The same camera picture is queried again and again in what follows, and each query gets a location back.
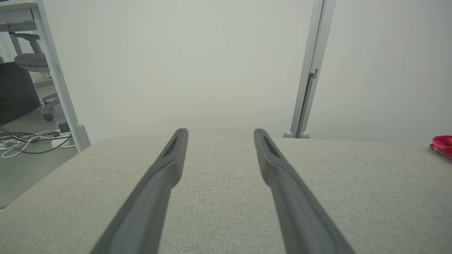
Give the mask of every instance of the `chair caster wheel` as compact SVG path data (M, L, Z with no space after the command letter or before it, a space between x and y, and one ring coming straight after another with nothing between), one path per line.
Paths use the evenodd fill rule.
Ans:
M46 120L47 122L53 120L53 115L52 114L44 114L44 120Z

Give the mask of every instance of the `red fabric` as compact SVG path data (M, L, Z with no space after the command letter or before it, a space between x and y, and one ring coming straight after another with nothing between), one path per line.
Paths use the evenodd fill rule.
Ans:
M430 148L435 150L435 152L452 158L452 136L444 135L434 137L433 144L430 144Z

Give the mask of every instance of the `chair seat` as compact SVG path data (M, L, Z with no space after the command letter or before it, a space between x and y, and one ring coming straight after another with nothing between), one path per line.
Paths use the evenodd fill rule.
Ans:
M18 55L14 61L20 66L48 67L46 56L42 53L27 53Z

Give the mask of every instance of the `gray tabletop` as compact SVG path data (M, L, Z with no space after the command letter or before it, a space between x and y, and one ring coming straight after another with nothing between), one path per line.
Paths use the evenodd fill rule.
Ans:
M170 136L99 142L0 212L2 253L88 253ZM452 163L425 146L273 139L357 253L450 253ZM284 253L250 137L191 136L160 253Z

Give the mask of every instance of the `white partition panel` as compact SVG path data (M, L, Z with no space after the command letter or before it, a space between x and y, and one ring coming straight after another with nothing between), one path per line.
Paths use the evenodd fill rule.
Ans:
M92 143L180 127L208 135L290 130L313 0L44 6Z
M337 0L306 131L422 142L452 135L452 1Z

